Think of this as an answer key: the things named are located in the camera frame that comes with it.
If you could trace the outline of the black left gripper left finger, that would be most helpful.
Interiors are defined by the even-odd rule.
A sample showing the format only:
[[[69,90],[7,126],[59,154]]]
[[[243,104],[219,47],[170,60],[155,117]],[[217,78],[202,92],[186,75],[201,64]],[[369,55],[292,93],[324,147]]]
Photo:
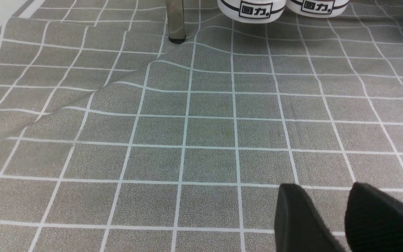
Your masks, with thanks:
[[[297,184],[279,186],[274,221],[277,252],[344,252],[320,217],[312,199]]]

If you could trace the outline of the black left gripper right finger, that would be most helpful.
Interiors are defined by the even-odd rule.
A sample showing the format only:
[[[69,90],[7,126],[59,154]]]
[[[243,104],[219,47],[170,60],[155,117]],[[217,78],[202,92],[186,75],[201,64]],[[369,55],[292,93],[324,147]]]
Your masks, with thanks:
[[[403,252],[403,202],[355,182],[345,212],[345,236],[353,252]]]

